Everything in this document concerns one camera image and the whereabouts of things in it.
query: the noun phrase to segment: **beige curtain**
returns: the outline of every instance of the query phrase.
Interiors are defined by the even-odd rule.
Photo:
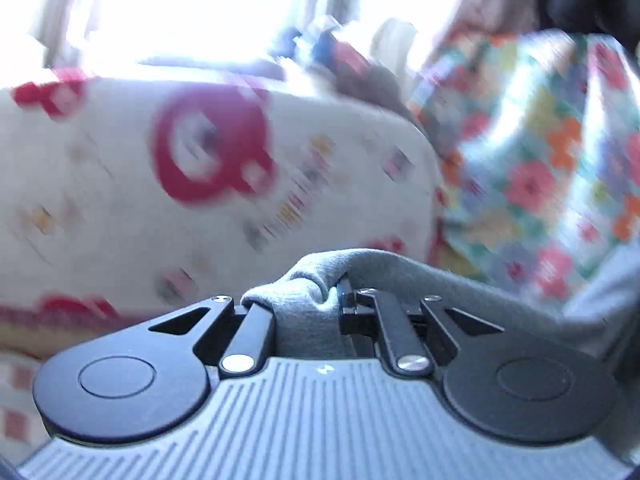
[[[45,66],[74,64],[77,48],[69,42],[69,25],[74,13],[85,14],[88,22],[91,6],[87,0],[46,0],[44,12],[34,36],[47,49]]]

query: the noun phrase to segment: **gray fabric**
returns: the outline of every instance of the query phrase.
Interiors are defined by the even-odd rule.
[[[396,254],[345,250],[311,254],[284,277],[249,290],[242,303],[257,301],[273,309],[278,320],[278,353],[282,356],[331,358],[352,355],[340,336],[337,293],[332,286],[348,272],[355,288],[375,287],[417,304],[439,294],[460,308],[497,324],[546,336],[606,360],[620,357],[628,344],[640,296],[640,251],[637,242],[621,246],[594,277],[591,286],[562,312],[525,304],[495,288],[433,269]]]

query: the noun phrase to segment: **red circle print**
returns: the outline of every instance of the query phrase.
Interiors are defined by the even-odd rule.
[[[268,121],[262,111],[267,92],[236,86],[196,86],[180,92],[164,108],[151,142],[156,176],[165,193],[177,202],[195,205],[219,199],[231,190],[245,195],[266,192],[275,178],[275,164],[266,144]],[[219,164],[198,178],[185,175],[172,155],[175,125],[183,114],[202,113],[215,127],[214,150]],[[243,171],[257,166],[257,183],[245,180]]]

